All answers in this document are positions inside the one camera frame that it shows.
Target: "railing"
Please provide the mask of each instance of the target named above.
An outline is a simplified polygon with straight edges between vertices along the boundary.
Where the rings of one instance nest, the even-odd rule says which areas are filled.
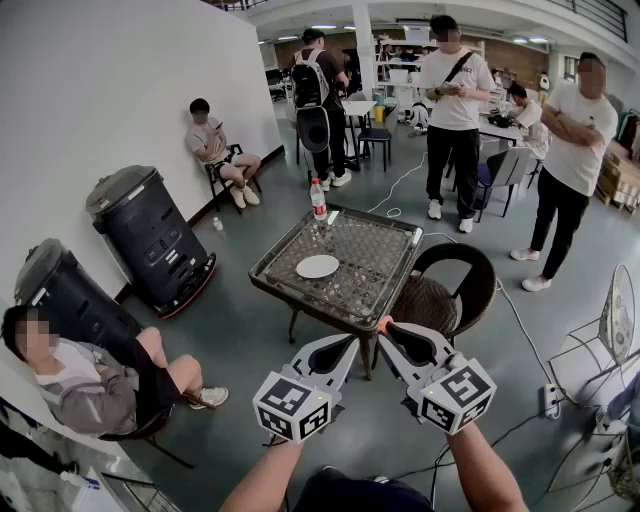
[[[627,42],[627,12],[611,0],[549,0],[597,23]]]
[[[223,11],[246,11],[251,7],[263,4],[268,0],[202,0]]]

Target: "white pillar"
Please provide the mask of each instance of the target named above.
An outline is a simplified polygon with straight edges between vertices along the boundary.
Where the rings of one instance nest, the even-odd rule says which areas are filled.
[[[360,59],[360,73],[362,76],[362,92],[368,100],[371,99],[376,85],[376,55],[369,18],[369,6],[366,3],[353,5],[353,21],[356,26],[356,40],[358,42],[358,58]]]

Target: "gray floor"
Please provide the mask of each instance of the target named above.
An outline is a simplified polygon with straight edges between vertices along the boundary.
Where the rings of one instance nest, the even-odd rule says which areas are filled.
[[[131,298],[129,310],[147,325],[158,326],[170,357],[191,353],[202,363],[210,384],[228,386],[231,396],[219,410],[191,411],[179,406],[159,440],[180,456],[197,464],[186,470],[142,443],[124,445],[133,460],[156,484],[185,511],[216,510],[234,485],[264,453],[261,446],[268,436],[256,423],[251,398],[270,370],[278,370],[303,343],[334,333],[332,328],[301,315],[296,327],[297,346],[287,342],[290,311],[284,303],[254,288],[247,276],[250,267],[310,207],[307,196],[306,166],[295,164],[294,132],[280,122],[287,156],[264,169],[260,183],[262,205],[248,207],[238,215],[231,205],[217,214],[224,223],[218,233],[213,215],[196,228],[207,250],[218,254],[216,275],[201,297],[179,316],[159,322],[151,311]],[[409,139],[409,130],[399,126],[393,140],[393,163],[383,174],[381,152],[368,161],[362,173],[343,189],[332,189],[328,201],[367,210],[386,197],[395,180],[419,164],[426,149],[426,138]],[[511,249],[526,246],[530,240],[537,193],[518,191],[506,218],[500,214],[504,193],[496,193],[481,224],[469,235],[457,230],[455,198],[451,183],[443,181],[446,202],[440,222],[426,217],[424,192],[426,165],[410,174],[395,189],[394,196],[377,213],[391,207],[402,208],[402,219],[422,226],[425,232],[444,232],[472,244],[491,259],[505,290],[518,308],[524,325],[534,339],[541,357],[547,360],[560,352],[572,329],[597,318],[602,310],[611,274],[619,262],[629,266],[632,276],[640,276],[639,218],[605,207],[592,199],[574,247],[565,265],[547,291],[530,294],[520,282],[539,273],[550,246],[538,263],[518,263],[508,257]],[[425,245],[442,243],[442,237],[427,237]],[[443,283],[459,279],[460,268],[444,265],[435,276]],[[458,347],[476,357],[498,385],[489,412],[479,426],[489,441],[510,427],[541,411],[540,388],[545,377],[538,366],[513,312],[501,294],[496,294],[486,316],[457,339]],[[404,385],[394,380],[389,369],[380,364],[374,380],[362,378],[359,358],[354,375],[343,388],[342,405],[346,410],[336,424],[323,435],[312,438],[305,447],[290,484],[295,502],[306,478],[317,468],[331,464],[353,477],[384,474],[389,477],[429,466],[445,443],[444,436],[427,425],[420,426],[400,405]],[[578,390],[597,368],[586,351],[567,356],[559,365],[565,386],[586,400]],[[627,382],[633,372],[627,371]],[[591,403],[606,403],[622,389],[619,373],[610,378]],[[578,410],[564,403],[556,421],[539,418],[511,434],[496,446],[496,451],[515,474],[525,500],[533,510],[567,512],[577,505],[593,480],[555,492],[543,498],[553,473],[563,456],[580,437],[592,428],[592,411]],[[563,466],[556,487],[597,475],[605,455],[606,441],[588,439]],[[411,476],[405,481],[423,493],[429,493],[431,472]],[[605,476],[585,505],[611,494]],[[629,505],[611,498],[593,511],[627,510]],[[439,511],[467,510],[457,480],[455,466],[438,472]]]

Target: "sneaker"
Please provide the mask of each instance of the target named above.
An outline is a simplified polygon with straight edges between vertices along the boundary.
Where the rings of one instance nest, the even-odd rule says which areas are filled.
[[[242,193],[242,190],[234,185],[233,187],[231,187],[229,192],[231,192],[231,197],[233,197],[233,200],[238,205],[238,208],[246,208],[247,203],[244,202],[244,194]]]
[[[511,257],[517,261],[536,261],[540,257],[540,251],[532,251],[531,249],[514,249],[511,251]]]
[[[429,203],[429,218],[435,220],[442,218],[442,205],[437,199],[432,199]]]
[[[229,390],[227,388],[202,388],[200,392],[200,400],[208,403],[209,405],[213,405],[214,407],[218,407],[222,405],[226,399],[229,398]],[[189,404],[192,409],[204,409],[206,405],[202,404]]]
[[[462,233],[471,233],[472,229],[473,229],[473,218],[462,219],[460,221],[460,231]]]
[[[595,413],[596,420],[596,433],[597,434],[606,434],[611,426],[611,418],[609,418],[609,414],[607,412],[607,407],[601,405],[598,407]]]
[[[522,281],[522,287],[528,292],[539,292],[551,286],[551,279],[542,276],[530,277]]]
[[[331,184],[334,187],[341,187],[342,185],[346,185],[351,181],[351,173],[349,171],[345,171],[342,176],[339,178],[333,177],[331,180]]]
[[[242,189],[242,194],[244,195],[244,199],[247,203],[256,206],[260,204],[260,198],[256,195],[256,193],[249,188],[249,185],[245,185]]]

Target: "wicker chair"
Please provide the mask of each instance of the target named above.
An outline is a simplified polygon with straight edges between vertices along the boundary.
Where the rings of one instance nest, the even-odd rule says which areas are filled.
[[[459,260],[471,265],[471,270],[453,294],[437,281],[424,276],[431,265],[444,260]],[[412,323],[438,331],[452,345],[458,334],[482,318],[496,292],[493,265],[484,253],[470,245],[447,243],[431,247],[418,256],[411,274],[391,309],[391,317],[395,322]],[[459,315],[458,297],[461,303]],[[378,351],[376,344],[373,368],[378,361]]]

